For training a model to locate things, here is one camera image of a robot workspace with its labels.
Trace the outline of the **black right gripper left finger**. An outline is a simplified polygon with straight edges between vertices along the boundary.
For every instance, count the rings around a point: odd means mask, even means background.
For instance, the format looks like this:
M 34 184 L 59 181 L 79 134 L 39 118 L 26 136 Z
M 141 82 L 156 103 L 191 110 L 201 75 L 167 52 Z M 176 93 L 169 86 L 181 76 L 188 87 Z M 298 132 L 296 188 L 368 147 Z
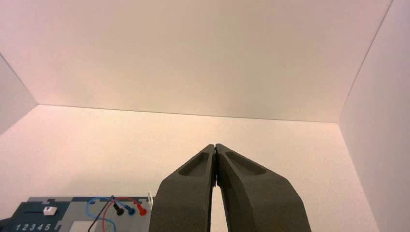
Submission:
M 208 232 L 216 184 L 215 146 L 207 145 L 160 183 L 151 232 Z

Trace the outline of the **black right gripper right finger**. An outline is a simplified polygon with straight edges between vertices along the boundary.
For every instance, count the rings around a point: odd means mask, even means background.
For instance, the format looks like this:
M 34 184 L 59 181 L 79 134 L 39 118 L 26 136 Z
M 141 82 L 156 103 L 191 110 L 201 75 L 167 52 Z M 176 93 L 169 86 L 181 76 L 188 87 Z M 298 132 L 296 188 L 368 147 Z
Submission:
M 283 176 L 216 145 L 217 185 L 230 232 L 309 232 L 304 203 Z

